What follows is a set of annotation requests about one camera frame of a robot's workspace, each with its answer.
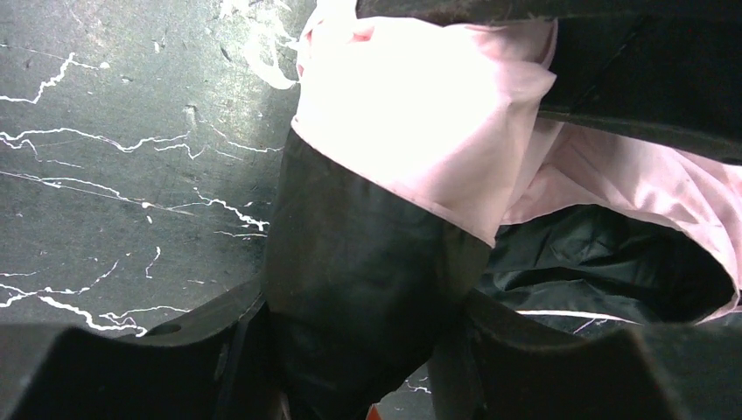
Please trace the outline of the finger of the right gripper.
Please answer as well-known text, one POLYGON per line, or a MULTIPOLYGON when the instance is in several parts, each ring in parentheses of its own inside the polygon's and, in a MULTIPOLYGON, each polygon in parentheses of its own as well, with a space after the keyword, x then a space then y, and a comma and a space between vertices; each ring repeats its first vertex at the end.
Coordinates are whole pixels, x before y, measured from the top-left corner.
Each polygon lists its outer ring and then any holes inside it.
POLYGON ((360 1, 356 11, 438 25, 554 20, 556 83, 542 116, 741 162, 738 1, 360 1))

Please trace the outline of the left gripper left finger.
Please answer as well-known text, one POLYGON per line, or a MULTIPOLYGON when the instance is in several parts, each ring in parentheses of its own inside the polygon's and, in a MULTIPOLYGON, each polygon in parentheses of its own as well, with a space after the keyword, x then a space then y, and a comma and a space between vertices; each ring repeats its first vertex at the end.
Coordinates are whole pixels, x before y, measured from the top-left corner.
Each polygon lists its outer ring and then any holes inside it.
POLYGON ((1 327, 4 419, 271 419, 267 308, 243 283, 142 337, 1 327))

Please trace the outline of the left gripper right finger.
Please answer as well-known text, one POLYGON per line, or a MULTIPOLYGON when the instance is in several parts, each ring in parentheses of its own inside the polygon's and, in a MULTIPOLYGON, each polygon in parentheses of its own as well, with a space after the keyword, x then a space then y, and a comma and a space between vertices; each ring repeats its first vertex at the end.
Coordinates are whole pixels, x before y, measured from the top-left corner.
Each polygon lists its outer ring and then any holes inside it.
POLYGON ((587 339, 473 291, 429 375, 438 419, 738 419, 741 331, 655 324, 587 339))

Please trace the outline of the black pink folding umbrella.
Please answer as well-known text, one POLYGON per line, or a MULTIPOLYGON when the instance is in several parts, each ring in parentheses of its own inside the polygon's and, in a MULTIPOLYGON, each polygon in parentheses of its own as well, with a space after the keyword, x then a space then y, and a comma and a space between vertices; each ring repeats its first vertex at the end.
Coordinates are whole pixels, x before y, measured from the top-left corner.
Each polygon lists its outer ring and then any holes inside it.
POLYGON ((741 331, 741 162, 541 115, 554 20, 319 1, 262 293, 283 419, 368 419, 479 291, 558 331, 741 331))

